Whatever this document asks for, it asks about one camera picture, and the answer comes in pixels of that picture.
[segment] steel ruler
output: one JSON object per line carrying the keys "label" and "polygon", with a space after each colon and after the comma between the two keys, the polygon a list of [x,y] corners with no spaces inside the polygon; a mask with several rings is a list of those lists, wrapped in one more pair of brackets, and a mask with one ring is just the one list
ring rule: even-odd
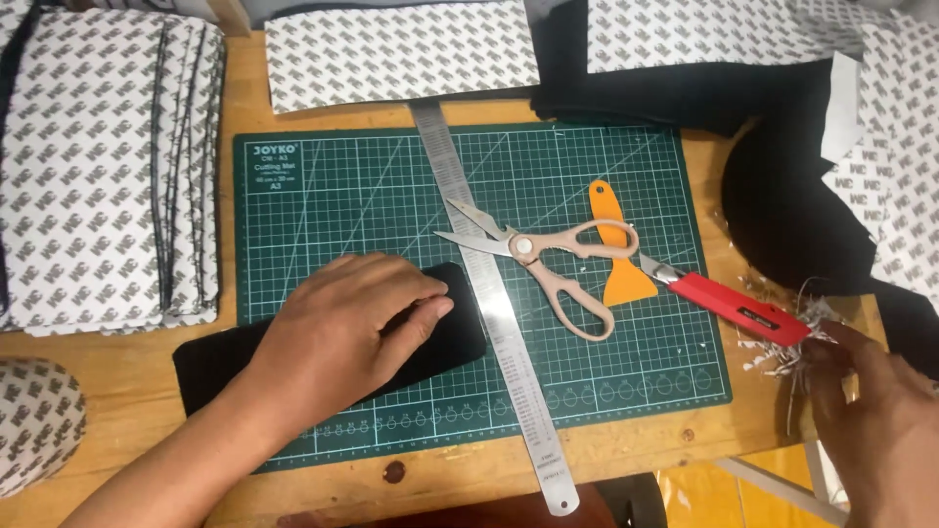
{"label": "steel ruler", "polygon": [[[486,234],[479,226],[447,203],[446,198],[452,198],[475,207],[470,185],[463,173],[463,165],[440,105],[436,101],[415,101],[409,106],[440,194],[443,195],[444,207],[454,233],[485,238]],[[541,384],[535,376],[515,311],[502,282],[502,275],[496,266],[496,258],[489,253],[462,246],[460,254],[496,351],[499,369],[505,378],[547,509],[554,516],[567,515],[577,509],[580,498],[564,458],[558,431],[551,422]]]}

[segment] wooden table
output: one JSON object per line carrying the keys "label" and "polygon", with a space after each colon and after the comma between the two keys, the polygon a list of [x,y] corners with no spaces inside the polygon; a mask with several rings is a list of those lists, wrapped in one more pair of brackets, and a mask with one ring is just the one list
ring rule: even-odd
{"label": "wooden table", "polygon": [[[104,337],[83,334],[34,339],[0,336],[0,354],[34,355],[64,365],[87,395],[88,429],[74,459],[51,481],[0,501],[0,526],[56,526],[94,489],[125,464],[182,424],[171,354],[184,341],[235,324],[235,247],[232,205],[232,138],[242,132],[412,127],[402,104],[339,106],[275,117],[268,97],[263,34],[228,40],[224,90],[221,190],[222,310],[214,324],[197,328]],[[451,125],[517,123],[536,120],[526,101],[444,104]],[[753,274],[729,244],[715,217],[720,175],[732,141],[683,132],[707,268],[711,277],[744,288],[738,276]],[[872,298],[839,305],[854,325],[883,339]],[[784,382],[745,371],[754,350],[737,345],[738,334],[720,323],[731,375],[730,405],[595,424],[560,431],[577,482],[684,465],[772,449],[802,441],[787,437],[789,388]],[[803,433],[811,436],[803,415]],[[404,462],[397,485],[382,479],[385,466]],[[399,516],[499,499],[538,490],[520,436],[429,449],[382,458],[353,460],[287,472],[250,476],[218,505],[208,526],[273,526],[278,517],[323,510],[336,525]]]}

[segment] hand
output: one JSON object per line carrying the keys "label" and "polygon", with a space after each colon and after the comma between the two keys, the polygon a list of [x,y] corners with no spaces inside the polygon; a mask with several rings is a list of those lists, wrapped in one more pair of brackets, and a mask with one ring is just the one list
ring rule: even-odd
{"label": "hand", "polygon": [[[809,395],[819,438],[851,501],[852,528],[933,526],[939,519],[939,400],[932,382],[850,327],[823,321],[838,344],[810,340]],[[860,398],[841,380],[853,369]]]}
{"label": "hand", "polygon": [[391,380],[454,307],[446,292],[400,256],[337,258],[290,294],[237,383],[272,398],[293,440]]}

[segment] scissor handle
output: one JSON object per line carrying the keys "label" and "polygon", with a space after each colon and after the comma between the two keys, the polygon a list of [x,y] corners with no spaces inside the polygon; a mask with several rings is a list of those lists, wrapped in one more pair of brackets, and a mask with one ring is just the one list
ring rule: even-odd
{"label": "scissor handle", "polygon": [[[590,293],[584,291],[578,281],[558,275],[545,267],[541,260],[537,259],[531,264],[526,265],[525,268],[534,276],[538,284],[541,285],[541,289],[543,289],[547,295],[547,301],[551,303],[551,307],[554,308],[554,313],[558,316],[558,319],[561,320],[561,323],[567,327],[567,330],[570,330],[588,341],[603,341],[613,333],[613,325],[615,324],[613,312],[610,312],[609,308],[605,307],[603,303],[595,299]],[[571,322],[571,319],[567,318],[567,314],[561,309],[559,294],[562,291],[566,291],[567,294],[580,303],[584,309],[603,320],[602,334],[587,334]]]}
{"label": "scissor handle", "polygon": [[[582,244],[577,241],[577,235],[587,229],[592,227],[597,227],[598,225],[612,225],[614,227],[619,227],[626,232],[628,238],[628,245],[626,247],[618,247],[605,244]],[[531,249],[528,244],[524,242],[525,240],[531,241]],[[639,233],[636,232],[636,229],[633,226],[627,224],[626,222],[620,222],[619,220],[610,220],[610,219],[597,219],[591,220],[585,224],[578,225],[566,231],[560,233],[555,233],[553,235],[530,235],[530,234],[521,234],[515,235],[509,241],[509,251],[512,252],[512,256],[516,260],[521,262],[524,265],[527,265],[538,258],[542,251],[556,247],[573,253],[580,258],[587,258],[589,256],[599,256],[602,258],[629,258],[634,255],[639,249]]]}

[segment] yellow floor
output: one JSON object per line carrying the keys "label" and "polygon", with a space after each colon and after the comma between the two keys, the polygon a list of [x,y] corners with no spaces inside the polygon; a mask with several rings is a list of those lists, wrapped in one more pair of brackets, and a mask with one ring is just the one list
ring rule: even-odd
{"label": "yellow floor", "polygon": [[[801,445],[743,457],[811,489]],[[657,472],[669,528],[830,528],[831,524],[710,463]]]}

